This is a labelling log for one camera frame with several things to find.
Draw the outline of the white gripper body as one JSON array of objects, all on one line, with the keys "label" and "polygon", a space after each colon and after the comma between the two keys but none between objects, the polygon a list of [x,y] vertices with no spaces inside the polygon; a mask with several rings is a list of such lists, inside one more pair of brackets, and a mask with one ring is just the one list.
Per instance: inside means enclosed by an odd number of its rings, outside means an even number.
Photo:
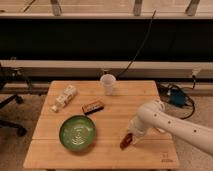
[{"label": "white gripper body", "polygon": [[132,133],[135,138],[142,138],[146,134],[146,131],[147,126],[138,117],[134,117],[129,122],[128,132]]}]

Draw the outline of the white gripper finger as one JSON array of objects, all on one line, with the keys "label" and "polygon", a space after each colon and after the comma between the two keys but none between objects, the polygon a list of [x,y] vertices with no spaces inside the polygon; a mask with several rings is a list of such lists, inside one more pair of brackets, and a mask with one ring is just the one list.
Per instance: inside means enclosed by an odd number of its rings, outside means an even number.
[{"label": "white gripper finger", "polygon": [[133,137],[130,144],[131,144],[131,145],[136,145],[136,144],[139,143],[140,141],[141,141],[141,138]]}]

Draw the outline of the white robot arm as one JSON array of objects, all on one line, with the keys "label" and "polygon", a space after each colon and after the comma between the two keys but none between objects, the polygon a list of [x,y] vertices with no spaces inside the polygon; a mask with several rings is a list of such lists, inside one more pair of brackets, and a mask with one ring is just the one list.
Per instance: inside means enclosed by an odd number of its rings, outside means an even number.
[{"label": "white robot arm", "polygon": [[160,100],[142,104],[129,122],[128,132],[141,138],[150,127],[163,129],[213,156],[213,128],[166,114],[165,105]]}]

